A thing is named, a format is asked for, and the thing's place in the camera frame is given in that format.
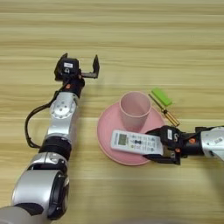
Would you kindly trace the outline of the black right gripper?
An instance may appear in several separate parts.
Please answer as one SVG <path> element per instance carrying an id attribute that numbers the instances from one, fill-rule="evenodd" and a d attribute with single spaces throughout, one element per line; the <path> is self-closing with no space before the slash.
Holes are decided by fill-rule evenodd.
<path id="1" fill-rule="evenodd" d="M 156 129 L 151 129 L 146 132 L 146 135 L 161 137 L 161 127 Z M 143 155 L 144 158 L 147 158 L 150 161 L 160 163 L 160 164 L 175 164 L 180 165 L 181 159 L 181 149 L 179 147 L 164 147 L 164 155 L 159 154 L 147 154 Z"/>

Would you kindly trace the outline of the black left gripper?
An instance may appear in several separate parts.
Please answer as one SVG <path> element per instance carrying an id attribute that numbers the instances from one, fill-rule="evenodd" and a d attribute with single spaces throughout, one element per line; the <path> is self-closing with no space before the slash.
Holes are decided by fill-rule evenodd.
<path id="1" fill-rule="evenodd" d="M 82 72 L 79 61 L 77 59 L 68 59 L 67 56 L 68 53 L 63 54 L 55 67 L 56 81 L 62 81 L 64 85 L 72 85 L 77 81 L 83 82 L 84 78 L 98 78 L 100 64 L 97 54 L 94 57 L 92 72 Z"/>

